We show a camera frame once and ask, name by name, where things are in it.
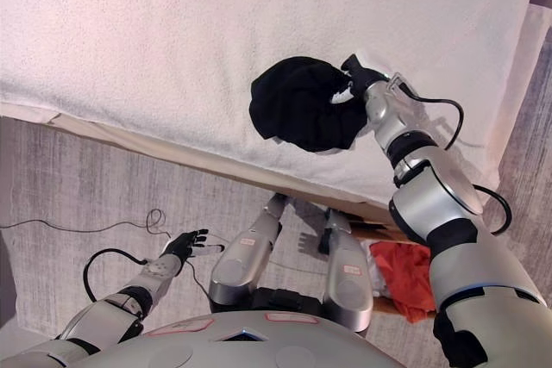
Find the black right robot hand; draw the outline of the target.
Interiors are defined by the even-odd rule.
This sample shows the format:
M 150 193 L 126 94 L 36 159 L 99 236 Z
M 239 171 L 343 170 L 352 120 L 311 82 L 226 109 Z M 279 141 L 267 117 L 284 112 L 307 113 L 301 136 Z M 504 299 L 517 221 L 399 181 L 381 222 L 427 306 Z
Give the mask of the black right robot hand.
M 389 81 L 385 73 L 365 67 L 356 53 L 344 60 L 341 71 L 348 76 L 348 81 L 332 96 L 331 104 L 341 104 L 356 98 L 362 99 L 370 86 L 377 82 Z

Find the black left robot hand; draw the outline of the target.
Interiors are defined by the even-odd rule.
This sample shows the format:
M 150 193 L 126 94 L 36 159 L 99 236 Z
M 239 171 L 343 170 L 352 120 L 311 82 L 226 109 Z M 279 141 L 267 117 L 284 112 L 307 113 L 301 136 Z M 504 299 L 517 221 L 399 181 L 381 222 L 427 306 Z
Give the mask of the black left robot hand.
M 208 229 L 182 233 L 167 243 L 160 256 L 176 256 L 180 260 L 180 264 L 183 265 L 186 260 L 191 258 L 222 253 L 225 246 L 209 244 L 208 235 Z

